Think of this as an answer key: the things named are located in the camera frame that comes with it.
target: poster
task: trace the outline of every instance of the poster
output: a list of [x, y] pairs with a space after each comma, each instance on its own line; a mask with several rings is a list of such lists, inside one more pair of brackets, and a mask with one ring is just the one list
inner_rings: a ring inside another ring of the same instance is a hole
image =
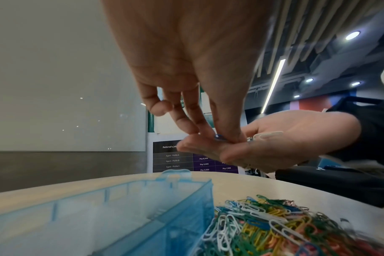
[[176, 144], [180, 140], [153, 142], [153, 172], [168, 169], [187, 169], [201, 172], [238, 173], [238, 167], [212, 160], [203, 155], [178, 152]]

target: white table top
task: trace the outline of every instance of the white table top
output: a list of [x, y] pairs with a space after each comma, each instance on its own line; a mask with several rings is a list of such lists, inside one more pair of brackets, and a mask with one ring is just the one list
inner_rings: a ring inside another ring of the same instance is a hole
[[[0, 213], [88, 192], [128, 181], [154, 179], [160, 173], [146, 173], [76, 181], [0, 193]], [[339, 222], [345, 218], [355, 230], [384, 239], [384, 210], [308, 187], [272, 179], [219, 172], [192, 172], [192, 178], [211, 178], [215, 205], [225, 200], [261, 194], [270, 199], [294, 200], [299, 206], [322, 212]]]

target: black sleeve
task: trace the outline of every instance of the black sleeve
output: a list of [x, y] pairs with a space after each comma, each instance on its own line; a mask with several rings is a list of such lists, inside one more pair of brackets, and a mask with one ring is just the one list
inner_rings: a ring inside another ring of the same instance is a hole
[[[369, 101], [375, 105], [358, 106], [353, 101]], [[328, 110], [331, 111], [354, 115], [360, 121], [362, 131], [355, 143], [328, 155], [344, 162], [368, 159], [384, 165], [384, 101], [347, 97]]]

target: ceiling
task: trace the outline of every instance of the ceiling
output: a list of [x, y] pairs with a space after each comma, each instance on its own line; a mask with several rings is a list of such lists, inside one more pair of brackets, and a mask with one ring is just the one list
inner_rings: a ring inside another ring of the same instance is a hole
[[140, 103], [98, 0], [0, 1], [0, 151], [144, 151]]
[[[286, 63], [270, 104], [343, 91], [354, 81], [381, 83], [384, 0], [284, 0], [276, 20], [246, 109], [264, 104], [281, 59]], [[354, 31], [360, 35], [346, 40]]]

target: hand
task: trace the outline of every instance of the hand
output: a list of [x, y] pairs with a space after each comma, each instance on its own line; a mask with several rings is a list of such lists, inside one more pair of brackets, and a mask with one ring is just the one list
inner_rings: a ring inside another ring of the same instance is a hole
[[[188, 134], [213, 137], [199, 107], [200, 82], [209, 96], [217, 132], [232, 142], [244, 141], [243, 101], [264, 47], [274, 2], [102, 0], [148, 110], [156, 116], [170, 112]], [[163, 89], [162, 101], [157, 87]]]
[[359, 137], [361, 125], [347, 113], [288, 110], [255, 120], [242, 130], [247, 137], [275, 131], [284, 133], [237, 144], [190, 135], [178, 143], [177, 149], [210, 153], [225, 163], [244, 163], [263, 172], [273, 172], [351, 145]]

